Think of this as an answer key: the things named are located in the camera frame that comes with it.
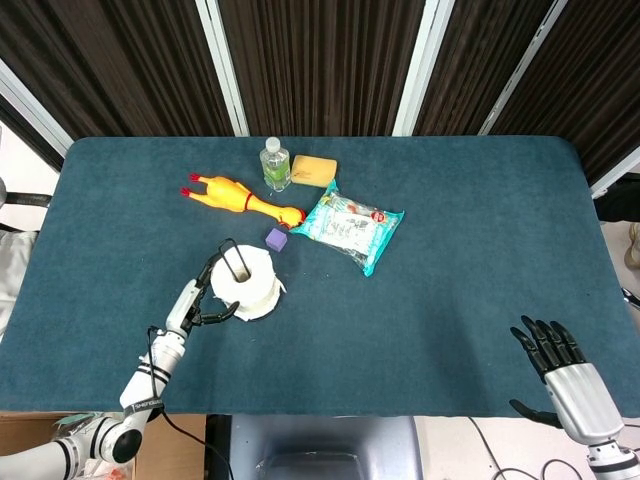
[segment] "yellow rubber chicken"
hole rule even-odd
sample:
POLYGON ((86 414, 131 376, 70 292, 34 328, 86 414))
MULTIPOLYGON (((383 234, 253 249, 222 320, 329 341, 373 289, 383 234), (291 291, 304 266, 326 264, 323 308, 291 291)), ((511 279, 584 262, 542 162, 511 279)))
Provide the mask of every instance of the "yellow rubber chicken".
POLYGON ((275 218, 278 223, 287 228, 293 228, 304 222, 305 213, 295 207, 278 207, 264 202, 249 191, 241 183, 234 182, 226 177, 203 177, 197 173, 190 175, 192 182, 204 183, 207 193, 200 194, 182 189, 182 195, 193 198, 198 202, 214 208, 224 208, 232 212, 240 213, 246 210, 261 212, 275 218))

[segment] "purple cube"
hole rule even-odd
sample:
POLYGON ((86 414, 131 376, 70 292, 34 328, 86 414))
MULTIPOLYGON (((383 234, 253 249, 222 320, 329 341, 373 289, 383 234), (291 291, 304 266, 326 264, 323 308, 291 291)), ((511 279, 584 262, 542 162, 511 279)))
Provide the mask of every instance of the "purple cube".
POLYGON ((265 242, 269 248, 279 252, 284 248, 284 244, 287 243, 287 234, 281 232, 277 228, 272 228, 269 235, 267 235, 265 242))

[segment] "water bottle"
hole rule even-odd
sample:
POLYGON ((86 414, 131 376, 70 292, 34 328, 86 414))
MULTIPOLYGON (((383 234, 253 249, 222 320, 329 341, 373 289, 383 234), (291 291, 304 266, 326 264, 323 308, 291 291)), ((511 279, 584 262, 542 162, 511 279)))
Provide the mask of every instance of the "water bottle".
POLYGON ((276 192, 281 192, 291 183, 289 152, 280 146, 276 137, 267 138, 265 146, 260 152, 264 181, 276 192))

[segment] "table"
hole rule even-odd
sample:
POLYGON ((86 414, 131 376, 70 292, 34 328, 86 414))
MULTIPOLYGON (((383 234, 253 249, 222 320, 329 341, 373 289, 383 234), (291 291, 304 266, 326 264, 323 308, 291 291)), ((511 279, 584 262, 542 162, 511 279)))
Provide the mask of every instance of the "table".
MULTIPOLYGON (((406 212, 376 272, 291 235, 277 310, 195 329, 171 412, 514 416, 550 408, 509 327, 560 320, 622 413, 640 416, 639 338, 574 149, 552 137, 282 138, 339 161, 343 194, 406 212)), ((0 409, 119 410, 118 397, 185 283, 218 243, 263 245, 273 219, 180 196, 224 175, 309 211, 321 189, 271 193, 263 138, 76 142, 6 338, 0 409)), ((220 304, 208 299, 204 310, 220 304)))

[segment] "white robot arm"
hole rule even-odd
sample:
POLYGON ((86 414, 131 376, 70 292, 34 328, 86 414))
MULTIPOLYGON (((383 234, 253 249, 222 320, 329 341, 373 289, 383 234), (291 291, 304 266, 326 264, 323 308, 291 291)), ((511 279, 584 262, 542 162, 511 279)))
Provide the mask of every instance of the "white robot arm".
POLYGON ((546 385, 557 413, 537 412, 518 400, 510 403, 525 418, 563 428, 575 442, 587 445, 589 467, 598 480, 640 480, 640 463, 616 439, 624 422, 602 377, 588 363, 569 331, 523 316, 531 338, 512 327, 536 372, 546 385))
POLYGON ((191 328, 220 323, 238 308, 234 303, 221 314, 200 314, 211 269, 221 256, 211 257, 200 275, 187 283, 167 317, 166 330, 156 331, 148 352, 140 357, 140 365, 120 396, 124 420, 98 418, 72 436, 0 457, 0 480, 68 480, 82 472, 88 458, 121 464, 135 457, 149 417, 163 408, 160 396, 184 355, 191 328))

